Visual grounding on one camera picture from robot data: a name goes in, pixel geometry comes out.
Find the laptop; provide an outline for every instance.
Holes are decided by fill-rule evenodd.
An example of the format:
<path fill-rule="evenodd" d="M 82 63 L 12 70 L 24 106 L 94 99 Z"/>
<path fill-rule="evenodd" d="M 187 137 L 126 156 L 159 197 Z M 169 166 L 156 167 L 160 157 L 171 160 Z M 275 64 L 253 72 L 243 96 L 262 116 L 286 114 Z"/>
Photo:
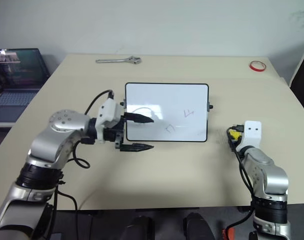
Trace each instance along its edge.
<path fill-rule="evenodd" d="M 0 123 L 15 123 L 49 77 L 38 48 L 0 49 Z"/>

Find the white wall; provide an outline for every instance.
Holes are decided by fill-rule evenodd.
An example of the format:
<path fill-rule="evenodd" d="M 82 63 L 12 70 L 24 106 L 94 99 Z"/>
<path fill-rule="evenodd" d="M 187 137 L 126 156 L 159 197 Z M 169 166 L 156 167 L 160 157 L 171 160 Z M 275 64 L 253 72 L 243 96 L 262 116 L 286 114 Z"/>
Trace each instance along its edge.
<path fill-rule="evenodd" d="M 0 48 L 67 53 L 268 56 L 290 79 L 304 0 L 0 0 Z"/>

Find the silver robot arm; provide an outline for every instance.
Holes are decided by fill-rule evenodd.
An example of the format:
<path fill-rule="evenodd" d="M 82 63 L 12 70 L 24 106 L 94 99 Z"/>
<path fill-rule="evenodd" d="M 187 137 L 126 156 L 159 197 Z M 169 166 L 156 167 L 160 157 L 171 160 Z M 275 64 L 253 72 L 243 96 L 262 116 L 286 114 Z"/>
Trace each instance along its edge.
<path fill-rule="evenodd" d="M 97 118 L 73 110 L 54 113 L 49 124 L 32 142 L 26 163 L 17 180 L 12 184 L 0 207 L 0 239 L 38 239 L 46 231 L 53 206 L 47 201 L 52 197 L 62 169 L 68 161 L 75 144 L 116 142 L 121 151 L 139 152 L 153 148 L 146 144 L 123 144 L 124 122 L 153 122 L 148 117 L 122 114 L 122 106 L 113 95 L 99 108 Z"/>
<path fill-rule="evenodd" d="M 250 240 L 290 240 L 290 222 L 287 220 L 288 178 L 285 171 L 259 149 L 261 123 L 246 121 L 234 127 L 241 134 L 233 140 L 237 154 L 253 184 L 252 207 L 256 231 Z"/>

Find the white whiteboard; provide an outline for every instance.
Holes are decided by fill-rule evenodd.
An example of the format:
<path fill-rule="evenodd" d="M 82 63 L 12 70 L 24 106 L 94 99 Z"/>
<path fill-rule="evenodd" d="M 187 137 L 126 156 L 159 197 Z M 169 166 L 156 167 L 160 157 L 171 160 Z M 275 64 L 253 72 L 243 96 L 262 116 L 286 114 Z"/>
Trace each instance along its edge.
<path fill-rule="evenodd" d="M 154 120 L 127 121 L 129 141 L 207 140 L 207 84 L 129 82 L 125 85 L 125 101 L 128 113 Z"/>

